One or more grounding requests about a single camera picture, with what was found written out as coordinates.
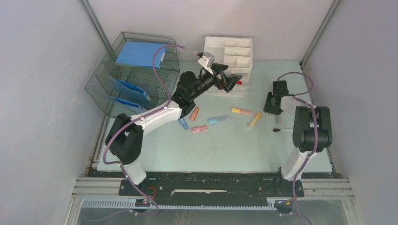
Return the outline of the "blue transparent correction tape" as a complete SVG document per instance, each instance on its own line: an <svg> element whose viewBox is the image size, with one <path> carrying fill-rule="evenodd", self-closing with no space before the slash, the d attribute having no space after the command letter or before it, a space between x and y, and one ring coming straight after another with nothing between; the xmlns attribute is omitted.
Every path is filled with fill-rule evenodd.
<svg viewBox="0 0 398 225"><path fill-rule="evenodd" d="M189 130L189 126L186 123L184 118L179 119L179 123L181 124L181 126L184 128L184 130Z"/></svg>

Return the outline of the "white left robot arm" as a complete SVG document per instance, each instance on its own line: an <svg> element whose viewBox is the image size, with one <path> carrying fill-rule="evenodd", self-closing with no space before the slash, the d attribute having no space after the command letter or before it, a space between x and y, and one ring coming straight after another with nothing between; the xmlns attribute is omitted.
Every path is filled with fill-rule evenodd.
<svg viewBox="0 0 398 225"><path fill-rule="evenodd" d="M145 194L148 191L146 172L138 160L144 137L155 129L190 114L196 106L195 98L210 88L230 92L242 79L242 75L227 74L227 69L228 65L215 63L209 69L202 68L199 75L192 71L183 72L175 92L164 104L142 114L119 114L105 141L104 164L117 164L130 181L130 189L137 195ZM106 160L108 152L116 157L116 161Z"/></svg>

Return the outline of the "white plastic drawer organizer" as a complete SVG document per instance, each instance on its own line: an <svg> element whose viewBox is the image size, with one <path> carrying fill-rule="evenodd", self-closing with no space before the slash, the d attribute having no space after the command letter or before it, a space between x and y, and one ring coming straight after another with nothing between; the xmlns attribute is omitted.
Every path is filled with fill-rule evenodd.
<svg viewBox="0 0 398 225"><path fill-rule="evenodd" d="M236 85L229 93L216 87L206 94L224 97L243 97L248 93L249 77L253 67L253 40L241 37L205 37L204 51L215 56L215 63L226 64L227 74L242 75L242 85Z"/></svg>

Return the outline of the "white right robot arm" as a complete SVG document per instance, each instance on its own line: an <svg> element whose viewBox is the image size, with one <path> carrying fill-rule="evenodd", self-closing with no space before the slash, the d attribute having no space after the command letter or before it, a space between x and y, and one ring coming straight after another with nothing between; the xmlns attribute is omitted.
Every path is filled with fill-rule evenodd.
<svg viewBox="0 0 398 225"><path fill-rule="evenodd" d="M315 106L290 94L286 81L274 81L263 111L276 116L288 113L294 117L294 149L286 163L278 169L273 183L274 192L285 196L292 189L290 181L300 180L307 164L332 144L330 109Z"/></svg>

